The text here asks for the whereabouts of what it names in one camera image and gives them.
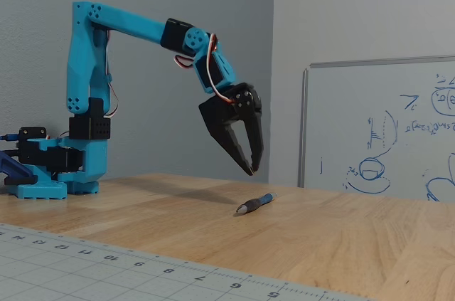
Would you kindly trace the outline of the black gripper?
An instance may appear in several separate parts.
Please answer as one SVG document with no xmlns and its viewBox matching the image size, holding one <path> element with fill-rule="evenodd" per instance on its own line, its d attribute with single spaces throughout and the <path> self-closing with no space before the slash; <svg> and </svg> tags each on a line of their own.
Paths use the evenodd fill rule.
<svg viewBox="0 0 455 301">
<path fill-rule="evenodd" d="M 247 175 L 252 176 L 259 169 L 264 150 L 261 99 L 253 85 L 248 83 L 229 85 L 220 92 L 230 102 L 215 95 L 199 105 L 200 113 L 212 138 Z M 251 149 L 251 165 L 230 126 L 237 121 L 243 121 L 245 125 Z"/>
</svg>

